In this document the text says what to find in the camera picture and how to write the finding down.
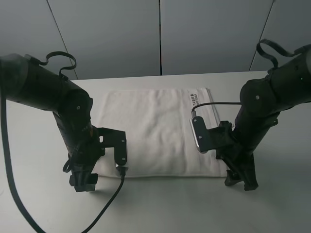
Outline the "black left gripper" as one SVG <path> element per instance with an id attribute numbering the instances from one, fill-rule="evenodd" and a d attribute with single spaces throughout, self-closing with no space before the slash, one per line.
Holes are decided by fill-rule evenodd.
<path id="1" fill-rule="evenodd" d="M 98 174 L 92 173 L 97 161 L 105 155 L 105 148 L 99 139 L 66 144 L 68 160 L 66 173 L 71 172 L 69 184 L 76 192 L 94 191 Z"/>

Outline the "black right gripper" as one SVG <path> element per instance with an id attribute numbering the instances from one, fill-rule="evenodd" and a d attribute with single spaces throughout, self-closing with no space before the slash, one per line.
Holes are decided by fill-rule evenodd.
<path id="1" fill-rule="evenodd" d="M 233 145 L 216 150 L 216 159 L 222 160 L 227 166 L 225 186 L 233 186 L 243 180 L 244 190 L 258 188 L 254 156 L 239 142 L 234 140 Z"/>

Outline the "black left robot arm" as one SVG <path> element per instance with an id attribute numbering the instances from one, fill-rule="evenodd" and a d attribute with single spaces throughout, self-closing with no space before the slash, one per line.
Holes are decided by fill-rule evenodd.
<path id="1" fill-rule="evenodd" d="M 0 74 L 8 100 L 53 113 L 68 150 L 63 171 L 72 173 L 70 185 L 76 192 L 94 191 L 98 174 L 92 171 L 104 149 L 98 130 L 91 123 L 93 99 L 89 94 L 18 54 L 0 58 Z"/>

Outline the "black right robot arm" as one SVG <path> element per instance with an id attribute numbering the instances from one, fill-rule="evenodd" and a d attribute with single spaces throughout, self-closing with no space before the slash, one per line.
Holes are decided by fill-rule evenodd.
<path id="1" fill-rule="evenodd" d="M 216 150 L 216 157 L 227 165 L 226 186 L 244 183 L 246 191 L 258 187 L 254 150 L 269 129 L 278 124 L 278 116 L 296 105 L 311 100 L 311 46 L 288 52 L 279 44 L 263 39 L 257 53 L 273 67 L 262 79 L 247 81 L 240 91 L 240 110 L 231 123 L 221 121 L 225 139 L 230 143 Z"/>

